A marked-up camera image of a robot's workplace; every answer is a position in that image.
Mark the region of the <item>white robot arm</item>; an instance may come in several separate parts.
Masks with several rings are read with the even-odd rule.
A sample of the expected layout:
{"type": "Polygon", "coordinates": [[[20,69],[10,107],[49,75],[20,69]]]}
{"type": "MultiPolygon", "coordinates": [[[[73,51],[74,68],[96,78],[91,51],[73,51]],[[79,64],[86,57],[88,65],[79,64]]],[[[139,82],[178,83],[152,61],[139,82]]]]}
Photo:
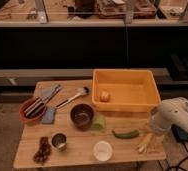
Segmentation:
{"type": "Polygon", "coordinates": [[[164,135],[172,125],[188,133],[188,99],[178,97],[162,100],[150,113],[149,126],[157,136],[164,135]]]}

